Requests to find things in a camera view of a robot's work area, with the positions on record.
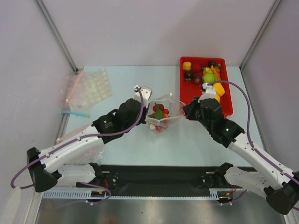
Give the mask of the lychee bunch with leaves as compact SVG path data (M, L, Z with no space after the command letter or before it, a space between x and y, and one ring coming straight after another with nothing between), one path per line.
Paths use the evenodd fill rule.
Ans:
M149 118L153 118L157 120L169 118L169 110L166 109L163 104L155 103L152 109L153 109L153 113L148 116Z

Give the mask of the clear zip bag with pattern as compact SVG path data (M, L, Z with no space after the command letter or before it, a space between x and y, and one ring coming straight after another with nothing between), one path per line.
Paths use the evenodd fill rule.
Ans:
M185 103L175 99L172 93L150 102L146 122L153 142L168 139L177 134L179 122L185 117L184 106Z

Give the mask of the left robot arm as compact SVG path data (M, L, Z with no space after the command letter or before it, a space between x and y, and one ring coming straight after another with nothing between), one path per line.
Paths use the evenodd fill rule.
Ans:
M130 98L119 108L100 116L83 131L57 145L27 151L27 169L35 192L45 192L56 185L97 187L103 175L99 165L68 165L70 160L88 150L121 138L139 124L145 123L149 102Z

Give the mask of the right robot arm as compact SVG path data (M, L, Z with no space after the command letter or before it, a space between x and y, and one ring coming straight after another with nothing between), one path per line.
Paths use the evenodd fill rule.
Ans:
M238 124L224 117L218 101L195 97L183 107L186 118L200 122L214 141L246 160L256 173L232 164L221 165L215 181L220 187L236 185L266 200L276 212L287 215L299 201L299 173L261 150Z

